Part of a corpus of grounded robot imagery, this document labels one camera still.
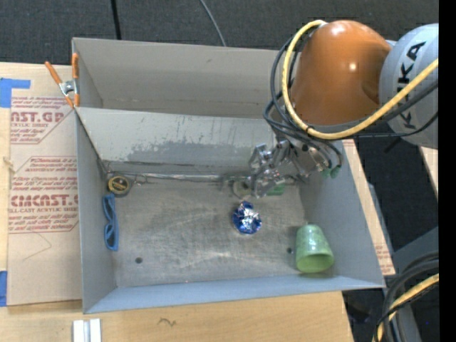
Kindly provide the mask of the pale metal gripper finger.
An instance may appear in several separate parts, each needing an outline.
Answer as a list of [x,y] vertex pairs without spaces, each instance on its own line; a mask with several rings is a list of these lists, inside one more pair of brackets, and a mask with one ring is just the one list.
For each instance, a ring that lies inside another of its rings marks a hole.
[[254,197],[264,197],[276,186],[285,182],[284,176],[277,170],[266,169],[250,176],[251,194]]
[[249,169],[251,172],[265,172],[275,167],[274,151],[264,143],[256,145],[249,159]]

